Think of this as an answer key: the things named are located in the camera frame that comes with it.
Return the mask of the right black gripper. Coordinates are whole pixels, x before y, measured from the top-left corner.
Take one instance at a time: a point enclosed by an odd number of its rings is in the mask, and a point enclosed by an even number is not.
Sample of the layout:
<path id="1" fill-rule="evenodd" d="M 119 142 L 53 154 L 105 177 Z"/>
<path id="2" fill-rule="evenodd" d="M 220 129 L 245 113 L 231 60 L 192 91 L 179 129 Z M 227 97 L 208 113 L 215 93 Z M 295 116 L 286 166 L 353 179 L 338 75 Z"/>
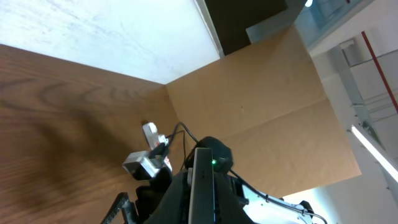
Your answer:
<path id="1" fill-rule="evenodd" d="M 101 224 L 111 224 L 119 212 L 122 212 L 125 224 L 138 224 L 139 217 L 149 218 L 171 183 L 172 173 L 166 167 L 161 168 L 155 178 L 149 181 L 149 185 L 142 185 L 136 189 L 137 200 L 135 204 L 138 214 L 134 203 L 129 199 L 128 193 L 121 192 L 115 198 Z"/>

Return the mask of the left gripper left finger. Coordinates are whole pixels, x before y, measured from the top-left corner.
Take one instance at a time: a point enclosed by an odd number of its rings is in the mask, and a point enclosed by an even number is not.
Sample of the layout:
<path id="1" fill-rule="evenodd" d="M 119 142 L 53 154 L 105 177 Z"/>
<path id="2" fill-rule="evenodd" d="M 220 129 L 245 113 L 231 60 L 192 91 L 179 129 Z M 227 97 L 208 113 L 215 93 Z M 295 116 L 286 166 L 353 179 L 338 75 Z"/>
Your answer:
<path id="1" fill-rule="evenodd" d="M 159 205 L 144 224 L 187 224 L 189 193 L 187 173 L 180 172 L 173 178 Z"/>

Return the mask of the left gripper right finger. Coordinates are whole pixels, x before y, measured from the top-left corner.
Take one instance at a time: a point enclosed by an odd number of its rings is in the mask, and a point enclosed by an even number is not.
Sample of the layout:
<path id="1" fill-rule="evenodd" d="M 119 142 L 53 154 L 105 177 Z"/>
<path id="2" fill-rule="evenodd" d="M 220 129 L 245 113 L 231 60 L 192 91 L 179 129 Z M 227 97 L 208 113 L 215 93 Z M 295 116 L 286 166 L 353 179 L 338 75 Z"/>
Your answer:
<path id="1" fill-rule="evenodd" d="M 215 173 L 215 192 L 219 212 L 216 215 L 220 224 L 253 224 L 230 189 L 223 174 Z"/>

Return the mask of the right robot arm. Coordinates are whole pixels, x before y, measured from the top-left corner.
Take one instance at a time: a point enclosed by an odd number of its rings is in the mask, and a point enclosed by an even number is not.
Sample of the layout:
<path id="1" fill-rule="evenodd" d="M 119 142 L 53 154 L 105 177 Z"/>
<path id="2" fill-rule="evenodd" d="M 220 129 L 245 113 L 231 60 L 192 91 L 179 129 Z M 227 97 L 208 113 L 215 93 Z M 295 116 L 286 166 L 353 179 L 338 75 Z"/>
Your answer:
<path id="1" fill-rule="evenodd" d="M 244 193 L 248 188 L 260 198 L 260 214 L 266 223 L 312 223 L 315 216 L 307 201 L 291 204 L 282 198 L 262 194 L 232 170 L 231 149 L 213 137 L 198 141 L 173 175 L 160 160 L 169 151 L 162 143 L 152 152 L 135 152 L 123 167 L 136 180 L 149 185 L 136 189 L 130 201 L 125 192 L 115 198 L 103 223 L 111 223 L 122 213 L 125 223 L 254 223 L 244 208 L 251 205 Z"/>

